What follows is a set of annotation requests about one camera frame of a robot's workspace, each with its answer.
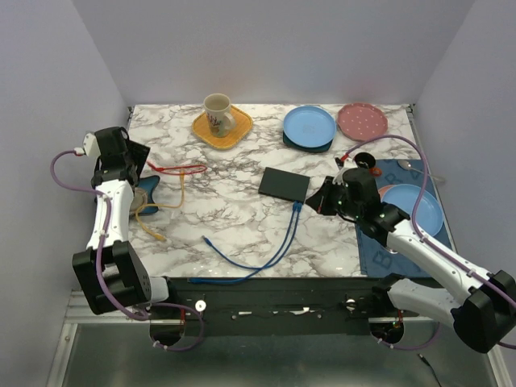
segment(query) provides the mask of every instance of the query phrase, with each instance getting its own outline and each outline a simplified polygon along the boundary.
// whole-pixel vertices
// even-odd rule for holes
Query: yellow cable
[[[157,203],[157,204],[143,204],[142,206],[138,207],[136,209],[136,212],[135,212],[135,217],[136,217],[136,221],[138,222],[138,224],[150,235],[152,235],[154,238],[158,239],[158,240],[166,240],[166,238],[161,235],[161,234],[158,234],[157,232],[154,232],[152,231],[150,228],[148,228],[147,226],[145,226],[145,224],[142,222],[142,220],[139,218],[139,213],[142,212],[144,209],[146,209],[147,207],[164,207],[164,208],[179,208],[183,205],[183,203],[185,202],[185,174],[182,173],[180,176],[179,176],[179,180],[181,181],[181,201],[179,202],[179,204],[177,206],[171,206],[169,204],[160,204],[160,203]]]

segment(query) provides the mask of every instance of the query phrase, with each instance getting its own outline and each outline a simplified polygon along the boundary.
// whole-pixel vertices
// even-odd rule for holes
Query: yellow coaster
[[[192,132],[212,148],[226,151],[233,148],[252,128],[252,118],[237,107],[231,107],[236,127],[226,137],[215,137],[210,132],[206,113],[199,115],[192,123]]]

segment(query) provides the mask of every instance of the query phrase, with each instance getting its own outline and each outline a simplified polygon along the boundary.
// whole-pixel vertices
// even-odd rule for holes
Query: light blue plate
[[[331,115],[320,107],[299,106],[283,120],[286,136],[300,147],[317,148],[330,143],[337,132]]]
[[[418,198],[421,188],[411,184],[395,185],[387,189],[382,198],[383,202],[394,204],[400,207],[407,214],[412,215],[414,204]],[[428,234],[435,236],[443,226],[443,209],[431,193],[425,191],[419,203],[416,222]]]

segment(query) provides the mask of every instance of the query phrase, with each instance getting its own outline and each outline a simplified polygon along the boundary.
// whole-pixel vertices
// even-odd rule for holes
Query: blue cable
[[[283,241],[283,244],[281,245],[281,247],[279,248],[279,250],[277,251],[277,253],[273,256],[273,258],[271,258],[264,266],[260,267],[260,268],[254,268],[254,267],[251,267],[251,266],[244,266],[244,265],[241,265],[241,264],[237,264],[236,262],[233,262],[232,260],[230,260],[229,258],[227,258],[226,256],[224,256],[211,242],[209,239],[205,238],[205,241],[206,243],[208,243],[208,245],[210,245],[221,257],[223,257],[224,259],[226,259],[228,262],[231,262],[232,264],[236,264],[237,266],[241,267],[241,268],[250,268],[250,269],[255,269],[254,272],[252,272],[251,274],[248,274],[247,276],[245,277],[242,277],[242,278],[236,278],[234,280],[211,280],[211,279],[207,279],[207,278],[190,278],[189,279],[189,282],[191,282],[192,284],[219,284],[219,285],[230,285],[230,284],[238,284],[240,282],[243,282],[243,281],[246,281],[247,279],[251,278],[252,276],[256,275],[257,273],[261,272],[264,268],[271,268],[272,266],[274,266],[275,264],[277,264],[286,254],[286,252],[289,250],[290,248],[290,245],[292,244],[293,242],[293,239],[296,235],[296,230],[298,228],[298,222],[299,222],[299,215],[301,213],[301,208],[302,208],[302,203],[298,203],[298,202],[295,202],[293,204],[293,209],[292,209],[292,216],[290,217],[290,224],[289,224],[289,228],[287,229],[287,234],[285,236],[285,240]],[[292,232],[292,237],[290,238],[290,241],[289,241],[289,244],[287,244],[287,247],[286,249],[283,251],[283,253],[278,257],[278,259],[276,260],[276,262],[272,263],[277,255],[280,253],[281,249],[283,248],[283,246],[285,246],[285,242],[289,236],[289,231],[290,231],[290,227],[292,226],[292,219],[293,219],[293,216],[295,213],[298,213],[298,216],[296,217],[296,222],[293,226],[293,232]]]

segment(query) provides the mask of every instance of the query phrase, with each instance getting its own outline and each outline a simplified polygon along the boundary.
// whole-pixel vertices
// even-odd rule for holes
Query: gray wall
[[[473,0],[73,0],[131,103],[414,102]]]
[[[478,0],[416,118],[460,253],[516,276],[516,2]],[[508,338],[516,343],[516,332]],[[516,360],[505,350],[508,364]]]
[[[69,0],[2,2],[0,57],[0,385],[41,386],[94,217],[93,199],[56,186],[48,166],[127,109]],[[63,179],[88,185],[83,159],[63,160]]]

